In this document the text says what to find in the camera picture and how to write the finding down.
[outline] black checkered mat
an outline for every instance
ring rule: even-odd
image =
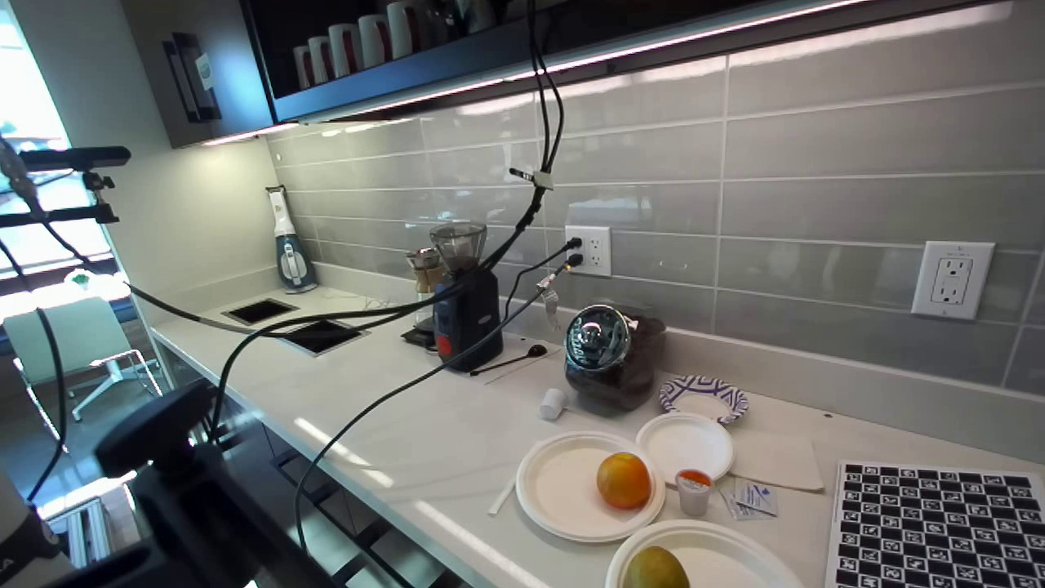
[[[1045,588],[1025,473],[841,465],[825,584]]]

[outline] coffee grinder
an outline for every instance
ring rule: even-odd
[[[504,351],[497,275],[479,266],[488,227],[441,227],[431,232],[431,244],[444,266],[439,293],[450,293],[433,303],[433,353],[448,370],[471,373]]]

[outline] white outlet cover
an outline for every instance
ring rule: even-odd
[[[583,262],[574,269],[580,275],[611,275],[614,255],[611,255],[611,229],[608,227],[565,227],[565,243],[580,240]]]
[[[923,243],[911,315],[975,319],[992,249],[992,243]],[[934,297],[945,262],[966,262],[970,269],[970,282],[952,302]]]

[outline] orange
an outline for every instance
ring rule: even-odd
[[[614,509],[640,509],[650,505],[650,472],[636,456],[611,456],[598,465],[598,493]]]

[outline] white wall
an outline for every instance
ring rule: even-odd
[[[75,148],[131,148],[107,170],[115,249],[134,283],[183,288],[272,266],[265,187],[279,182],[265,140],[171,150],[116,0],[14,3]]]

